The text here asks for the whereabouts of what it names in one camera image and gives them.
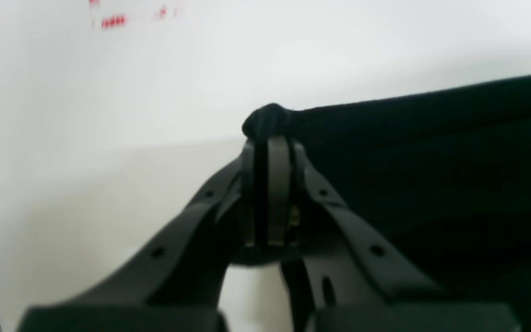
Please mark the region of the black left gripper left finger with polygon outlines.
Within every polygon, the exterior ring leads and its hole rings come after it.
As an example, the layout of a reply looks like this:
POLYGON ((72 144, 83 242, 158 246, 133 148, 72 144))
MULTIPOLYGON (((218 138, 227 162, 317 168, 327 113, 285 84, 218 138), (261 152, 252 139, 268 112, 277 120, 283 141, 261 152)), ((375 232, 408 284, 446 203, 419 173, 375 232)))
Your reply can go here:
POLYGON ((228 265, 256 244, 255 144, 214 174, 184 210, 110 277, 28 310, 22 332, 225 332, 217 310, 228 265))

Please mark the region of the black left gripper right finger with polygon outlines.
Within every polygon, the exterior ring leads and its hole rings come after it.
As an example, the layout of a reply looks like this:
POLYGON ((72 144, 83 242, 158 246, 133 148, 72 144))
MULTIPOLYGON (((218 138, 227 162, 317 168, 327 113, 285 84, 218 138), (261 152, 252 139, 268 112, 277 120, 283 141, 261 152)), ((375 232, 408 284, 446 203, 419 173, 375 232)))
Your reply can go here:
POLYGON ((520 332, 507 304, 461 300, 352 212, 297 141, 267 142, 268 244, 282 263, 295 332, 520 332))

